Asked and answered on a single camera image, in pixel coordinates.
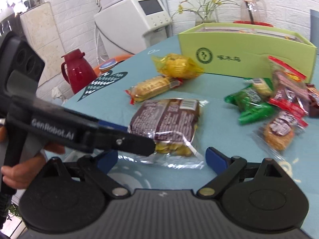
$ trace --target packaged biscuit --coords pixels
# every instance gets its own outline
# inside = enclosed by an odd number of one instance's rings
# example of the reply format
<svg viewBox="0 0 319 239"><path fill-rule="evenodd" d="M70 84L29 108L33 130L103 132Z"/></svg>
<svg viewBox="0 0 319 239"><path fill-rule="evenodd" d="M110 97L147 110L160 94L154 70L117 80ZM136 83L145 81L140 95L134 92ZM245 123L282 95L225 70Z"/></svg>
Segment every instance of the packaged biscuit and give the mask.
<svg viewBox="0 0 319 239"><path fill-rule="evenodd" d="M272 81L269 78L246 78L245 83L251 83L254 90L259 96L262 96L263 99L272 96L273 86Z"/></svg>
<svg viewBox="0 0 319 239"><path fill-rule="evenodd" d="M156 70L164 75L182 79L192 79L204 73L204 69L189 57L168 54L167 56L152 57Z"/></svg>
<svg viewBox="0 0 319 239"><path fill-rule="evenodd" d="M138 83L125 92L131 96L131 104L153 98L183 83L181 79L159 75L144 82Z"/></svg>
<svg viewBox="0 0 319 239"><path fill-rule="evenodd" d="M280 110L270 122L261 126L256 132L257 143L269 157L286 161L285 150L293 140L304 131L308 124L293 112Z"/></svg>
<svg viewBox="0 0 319 239"><path fill-rule="evenodd" d="M269 103L288 111L300 112L299 117L309 112L308 90L304 83L305 75L285 62L269 57L272 66L274 93Z"/></svg>
<svg viewBox="0 0 319 239"><path fill-rule="evenodd" d="M237 93L233 93L224 98L224 101L238 106L240 125L263 120L274 114L274 107L264 101L255 91L254 85L248 85Z"/></svg>
<svg viewBox="0 0 319 239"><path fill-rule="evenodd" d="M192 164L202 163L204 152L194 139L205 104L207 101L195 99L147 100L132 118L128 131L156 142L155 153L148 161L155 157L162 163L182 166L193 158Z"/></svg>
<svg viewBox="0 0 319 239"><path fill-rule="evenodd" d="M309 104L309 117L318 118L319 117L319 91L316 89L315 85L307 83L307 90L310 99Z"/></svg>

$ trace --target glass vase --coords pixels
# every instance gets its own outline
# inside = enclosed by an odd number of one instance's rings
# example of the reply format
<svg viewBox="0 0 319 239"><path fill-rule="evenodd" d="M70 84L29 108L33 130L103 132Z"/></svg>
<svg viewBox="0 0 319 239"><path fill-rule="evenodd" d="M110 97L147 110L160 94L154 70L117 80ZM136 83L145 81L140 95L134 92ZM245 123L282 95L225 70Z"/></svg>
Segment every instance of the glass vase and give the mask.
<svg viewBox="0 0 319 239"><path fill-rule="evenodd" d="M195 26L198 26L202 23L215 23L216 16L215 11L199 11L196 13Z"/></svg>

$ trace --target display screen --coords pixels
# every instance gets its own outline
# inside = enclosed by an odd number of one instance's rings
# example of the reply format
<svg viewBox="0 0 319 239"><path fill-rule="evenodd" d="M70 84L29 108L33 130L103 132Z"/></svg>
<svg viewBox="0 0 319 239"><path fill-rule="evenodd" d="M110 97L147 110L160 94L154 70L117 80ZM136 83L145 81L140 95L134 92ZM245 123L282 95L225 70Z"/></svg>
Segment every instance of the display screen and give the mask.
<svg viewBox="0 0 319 239"><path fill-rule="evenodd" d="M146 15L164 11L158 0L143 0L139 1L139 4Z"/></svg>

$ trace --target table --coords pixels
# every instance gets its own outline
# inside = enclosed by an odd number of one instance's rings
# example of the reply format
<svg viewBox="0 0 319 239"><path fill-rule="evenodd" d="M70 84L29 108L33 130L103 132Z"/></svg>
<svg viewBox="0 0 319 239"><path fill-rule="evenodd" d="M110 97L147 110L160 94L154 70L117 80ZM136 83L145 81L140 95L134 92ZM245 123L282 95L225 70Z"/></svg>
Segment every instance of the table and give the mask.
<svg viewBox="0 0 319 239"><path fill-rule="evenodd" d="M101 120L127 126L138 109L130 105L130 97L124 90L157 75L152 55L164 56L168 53L180 53L177 36L169 38L153 47L133 56L113 68L113 73L127 72L123 79L105 88L87 93L87 97L78 101L84 90L73 96L65 107L94 116ZM319 59L317 60L313 83L319 85ZM227 156L240 155L248 162L261 162L267 154L262 151L252 134L261 123L239 126L238 111L224 103L223 98L244 87L242 78L204 74L195 80L189 80L181 87L159 95L162 98L205 99L209 104L204 109L203 135L200 143L203 148L213 146ZM319 238L319 119L307 119L309 127L296 138L286 152L286 160L291 163L292 178L306 194L310 202L310 211L303 229L313 238ZM109 173L110 177L127 186L152 189L193 189L197 191L216 174L207 166L202 169L171 169L133 163L119 159L118 164Z"/></svg>

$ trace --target human hand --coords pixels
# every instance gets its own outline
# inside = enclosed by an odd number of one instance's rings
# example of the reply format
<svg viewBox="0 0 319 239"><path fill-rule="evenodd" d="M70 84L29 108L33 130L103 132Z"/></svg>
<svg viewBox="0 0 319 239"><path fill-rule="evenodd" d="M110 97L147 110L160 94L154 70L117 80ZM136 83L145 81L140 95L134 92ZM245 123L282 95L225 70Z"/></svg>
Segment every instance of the human hand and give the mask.
<svg viewBox="0 0 319 239"><path fill-rule="evenodd" d="M45 164L45 157L37 153L35 157L16 166L2 166L2 180L11 188L26 189Z"/></svg>
<svg viewBox="0 0 319 239"><path fill-rule="evenodd" d="M6 135L6 129L1 127L0 142L6 138ZM55 143L48 143L44 149L57 154L65 153L64 147ZM45 157L38 153L35 157L14 167L2 166L3 181L11 188L26 189L45 164Z"/></svg>

